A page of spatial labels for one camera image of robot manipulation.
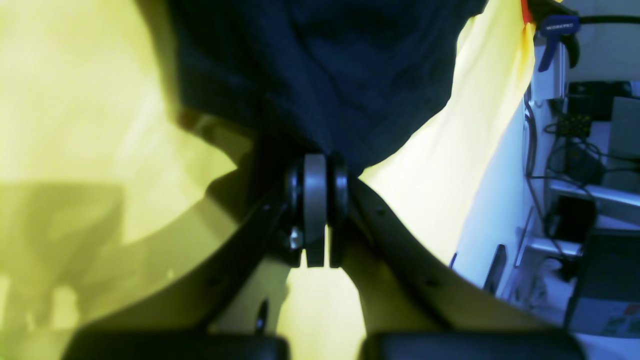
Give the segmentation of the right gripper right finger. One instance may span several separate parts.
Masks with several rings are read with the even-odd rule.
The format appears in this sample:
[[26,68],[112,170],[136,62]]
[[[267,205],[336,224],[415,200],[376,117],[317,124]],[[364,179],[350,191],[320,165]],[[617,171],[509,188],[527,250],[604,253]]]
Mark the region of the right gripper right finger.
[[583,360],[579,342],[497,299],[427,250],[345,161],[327,164],[330,265],[362,305],[361,360]]

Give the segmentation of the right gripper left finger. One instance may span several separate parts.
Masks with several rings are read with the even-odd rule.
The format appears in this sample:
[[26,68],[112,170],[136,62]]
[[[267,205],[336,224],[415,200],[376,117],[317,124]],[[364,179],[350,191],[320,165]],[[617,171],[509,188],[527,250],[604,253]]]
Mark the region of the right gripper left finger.
[[64,360],[289,360],[268,290],[307,251],[323,266],[327,158],[288,168],[212,255],[164,289],[78,331]]

